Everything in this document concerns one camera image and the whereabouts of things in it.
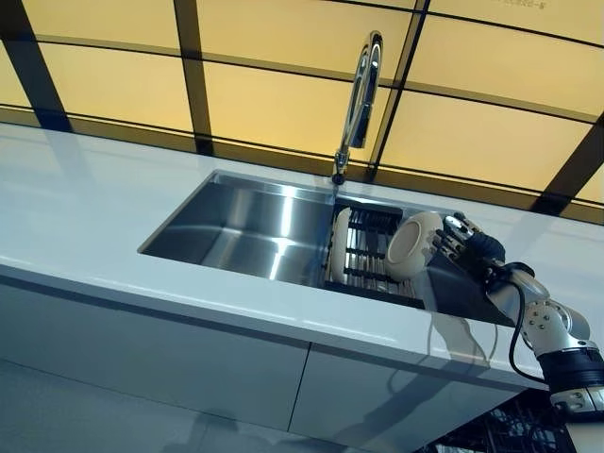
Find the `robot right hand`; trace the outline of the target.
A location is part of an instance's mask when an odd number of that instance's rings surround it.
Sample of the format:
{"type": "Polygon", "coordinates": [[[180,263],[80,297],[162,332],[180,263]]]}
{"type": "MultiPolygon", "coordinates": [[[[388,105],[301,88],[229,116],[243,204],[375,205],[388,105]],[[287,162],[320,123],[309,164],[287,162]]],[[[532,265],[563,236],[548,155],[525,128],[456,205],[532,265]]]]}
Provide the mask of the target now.
{"type": "Polygon", "coordinates": [[[501,242],[459,211],[444,217],[432,236],[431,248],[481,284],[492,280],[505,261],[501,242]]]}

